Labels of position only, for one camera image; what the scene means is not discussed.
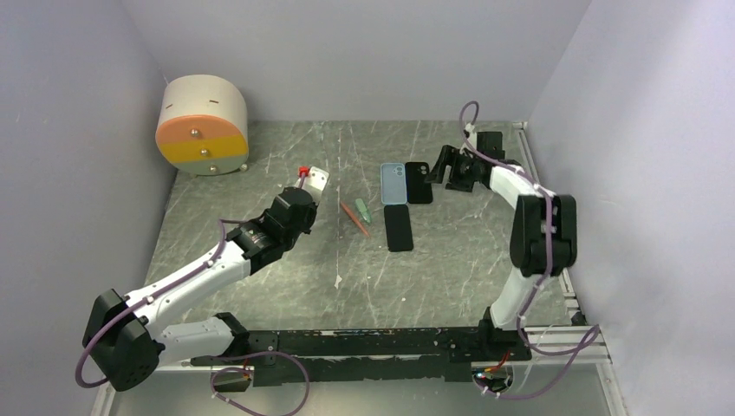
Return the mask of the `black phone case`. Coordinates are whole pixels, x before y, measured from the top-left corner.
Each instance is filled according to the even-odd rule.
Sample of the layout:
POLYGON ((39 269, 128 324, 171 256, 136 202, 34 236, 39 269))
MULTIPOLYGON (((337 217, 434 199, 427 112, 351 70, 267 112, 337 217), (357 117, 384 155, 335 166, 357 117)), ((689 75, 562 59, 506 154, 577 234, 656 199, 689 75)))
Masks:
POLYGON ((433 202, 432 185, 426 181, 430 167, 426 162, 409 161, 405 164, 407 202, 412 205, 428 205, 433 202))

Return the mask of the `light blue phone case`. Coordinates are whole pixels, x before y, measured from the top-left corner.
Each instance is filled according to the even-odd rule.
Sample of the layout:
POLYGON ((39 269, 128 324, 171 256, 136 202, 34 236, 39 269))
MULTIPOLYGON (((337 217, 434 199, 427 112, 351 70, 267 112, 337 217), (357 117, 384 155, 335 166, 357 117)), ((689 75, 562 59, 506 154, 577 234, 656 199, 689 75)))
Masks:
POLYGON ((407 203, 406 168, 403 163, 381 165, 381 202, 384 205, 407 203))

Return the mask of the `phone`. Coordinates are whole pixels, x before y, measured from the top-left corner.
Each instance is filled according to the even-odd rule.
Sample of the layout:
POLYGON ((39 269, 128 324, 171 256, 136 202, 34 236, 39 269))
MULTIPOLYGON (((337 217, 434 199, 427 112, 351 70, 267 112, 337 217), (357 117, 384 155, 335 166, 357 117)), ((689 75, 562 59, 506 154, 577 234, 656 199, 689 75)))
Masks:
POLYGON ((407 205, 386 205, 383 209, 387 247, 391 252, 413 250, 413 233, 407 205))

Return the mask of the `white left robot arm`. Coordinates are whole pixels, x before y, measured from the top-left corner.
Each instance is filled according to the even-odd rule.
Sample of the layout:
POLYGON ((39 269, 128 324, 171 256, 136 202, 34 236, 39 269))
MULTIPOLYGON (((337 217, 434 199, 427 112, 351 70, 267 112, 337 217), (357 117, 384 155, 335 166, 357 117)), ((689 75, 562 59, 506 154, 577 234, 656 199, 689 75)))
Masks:
POLYGON ((110 383, 126 391, 176 361, 207 355, 227 364, 243 360, 248 333, 231 314, 175 321, 207 296, 280 260, 310 233, 324 189, 310 183, 289 186, 259 217, 234 221, 215 247, 169 276, 124 296, 114 289, 98 295, 82 337, 76 384, 110 383))

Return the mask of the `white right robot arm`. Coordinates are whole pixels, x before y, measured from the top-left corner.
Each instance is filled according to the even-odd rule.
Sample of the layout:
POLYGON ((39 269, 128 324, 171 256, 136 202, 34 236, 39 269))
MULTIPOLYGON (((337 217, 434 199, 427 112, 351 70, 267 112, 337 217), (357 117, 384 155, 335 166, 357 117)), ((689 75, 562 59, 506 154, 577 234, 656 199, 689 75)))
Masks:
POLYGON ((472 192, 479 183, 514 210, 508 249, 511 273, 490 306, 494 327, 476 338, 479 353, 496 360, 511 344, 505 331, 524 327, 525 313, 545 280, 575 262, 576 201, 546 189, 520 163, 504 159, 502 140, 491 139, 491 132, 477 132, 468 125, 462 135, 462 147, 442 147, 425 182, 460 192, 472 192))

